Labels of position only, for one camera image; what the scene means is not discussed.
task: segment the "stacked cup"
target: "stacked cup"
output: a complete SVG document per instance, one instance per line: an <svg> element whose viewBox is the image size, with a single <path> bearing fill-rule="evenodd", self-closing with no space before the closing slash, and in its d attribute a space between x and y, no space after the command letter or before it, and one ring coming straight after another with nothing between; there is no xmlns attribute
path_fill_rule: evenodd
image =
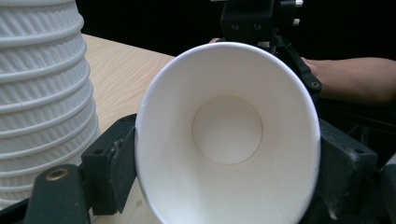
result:
<svg viewBox="0 0 396 224"><path fill-rule="evenodd" d="M99 135L74 0L0 0L0 209Z"/></svg>

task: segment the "human arm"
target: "human arm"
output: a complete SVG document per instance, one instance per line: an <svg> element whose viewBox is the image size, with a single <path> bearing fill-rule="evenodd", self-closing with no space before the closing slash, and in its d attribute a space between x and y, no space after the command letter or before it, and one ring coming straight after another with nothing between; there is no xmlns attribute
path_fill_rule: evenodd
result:
<svg viewBox="0 0 396 224"><path fill-rule="evenodd" d="M396 62L382 58L307 60L322 82L321 98L357 105L385 105L396 100Z"/></svg>

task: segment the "light wood tabletop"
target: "light wood tabletop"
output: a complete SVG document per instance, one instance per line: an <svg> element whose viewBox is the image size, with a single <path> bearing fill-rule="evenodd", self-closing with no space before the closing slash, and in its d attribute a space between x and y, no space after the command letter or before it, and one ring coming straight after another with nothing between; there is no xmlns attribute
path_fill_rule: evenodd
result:
<svg viewBox="0 0 396 224"><path fill-rule="evenodd" d="M173 57L84 35L93 98L103 133L117 119L137 113L150 81ZM122 214L97 217L94 224L160 223L147 206L137 179Z"/></svg>

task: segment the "wooden table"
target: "wooden table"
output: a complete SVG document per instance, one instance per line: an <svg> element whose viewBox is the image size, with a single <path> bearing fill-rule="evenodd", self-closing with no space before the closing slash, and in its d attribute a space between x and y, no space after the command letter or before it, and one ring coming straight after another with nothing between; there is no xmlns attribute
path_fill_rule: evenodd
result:
<svg viewBox="0 0 396 224"><path fill-rule="evenodd" d="M150 81L173 57L84 35L91 66L93 97L103 133L117 119L134 114ZM94 224L160 223L148 208L138 181L134 182L122 214L98 217Z"/></svg>

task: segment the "stack of paper cups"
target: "stack of paper cups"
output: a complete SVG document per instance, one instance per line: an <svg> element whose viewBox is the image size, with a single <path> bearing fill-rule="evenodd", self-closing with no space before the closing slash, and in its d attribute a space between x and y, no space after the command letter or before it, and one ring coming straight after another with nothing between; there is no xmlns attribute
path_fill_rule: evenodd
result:
<svg viewBox="0 0 396 224"><path fill-rule="evenodd" d="M99 135L74 0L0 0L0 208Z"/></svg>

